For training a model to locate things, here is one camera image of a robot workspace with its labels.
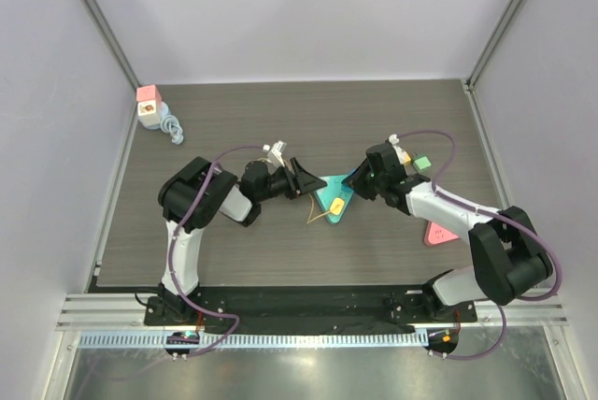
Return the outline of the pink triangular power socket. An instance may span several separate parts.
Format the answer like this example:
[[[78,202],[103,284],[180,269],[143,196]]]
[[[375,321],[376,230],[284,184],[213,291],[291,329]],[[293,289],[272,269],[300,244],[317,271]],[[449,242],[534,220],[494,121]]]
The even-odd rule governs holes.
[[[459,240],[459,237],[457,235],[453,234],[451,231],[440,226],[435,222],[428,222],[423,237],[423,242],[426,246],[438,246],[455,240]]]

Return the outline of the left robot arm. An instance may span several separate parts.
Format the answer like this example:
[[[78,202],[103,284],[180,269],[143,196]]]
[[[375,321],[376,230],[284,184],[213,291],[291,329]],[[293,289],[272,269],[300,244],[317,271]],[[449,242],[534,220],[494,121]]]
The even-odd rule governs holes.
[[[324,179],[306,171],[294,158],[273,171],[264,161],[250,162],[240,178],[202,157],[186,164],[158,194],[168,250],[156,314],[180,325],[196,318],[198,302],[191,295],[200,285],[200,246],[218,213],[248,227],[261,214],[264,201],[281,195],[295,199],[326,186]]]

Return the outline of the teal triangular power socket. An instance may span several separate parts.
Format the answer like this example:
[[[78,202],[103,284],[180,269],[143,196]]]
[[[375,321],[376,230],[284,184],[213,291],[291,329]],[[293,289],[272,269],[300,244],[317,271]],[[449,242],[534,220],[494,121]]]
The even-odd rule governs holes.
[[[327,182],[327,187],[314,192],[315,202],[319,206],[321,212],[325,213],[324,218],[326,221],[332,225],[340,223],[354,195],[353,190],[342,185],[342,180],[348,175],[349,174],[320,176],[321,179]],[[336,197],[341,197],[345,200],[343,212],[339,216],[329,215],[329,206]]]

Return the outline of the green usb charger plug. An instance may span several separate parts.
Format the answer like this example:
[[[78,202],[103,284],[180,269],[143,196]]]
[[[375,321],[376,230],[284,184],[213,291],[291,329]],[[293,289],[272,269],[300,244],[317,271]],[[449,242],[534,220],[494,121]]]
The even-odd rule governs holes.
[[[419,172],[426,172],[432,167],[430,159],[426,155],[417,155],[412,159],[413,168]]]

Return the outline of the orange charger plug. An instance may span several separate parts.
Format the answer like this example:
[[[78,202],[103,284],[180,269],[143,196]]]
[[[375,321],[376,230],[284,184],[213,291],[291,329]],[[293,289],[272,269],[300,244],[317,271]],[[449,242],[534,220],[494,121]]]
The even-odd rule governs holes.
[[[339,216],[344,209],[345,200],[341,197],[336,197],[328,209],[328,214],[333,216]]]

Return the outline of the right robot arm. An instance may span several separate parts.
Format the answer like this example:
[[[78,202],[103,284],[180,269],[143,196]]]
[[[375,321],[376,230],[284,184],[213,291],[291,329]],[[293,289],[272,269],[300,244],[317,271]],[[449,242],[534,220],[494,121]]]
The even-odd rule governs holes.
[[[481,206],[441,189],[407,170],[406,153],[395,142],[369,148],[343,183],[363,199],[381,198],[407,216],[434,222],[468,245],[471,265],[421,287],[421,309],[432,321],[443,321],[456,306],[476,300],[503,307],[553,274],[548,251],[524,210]]]

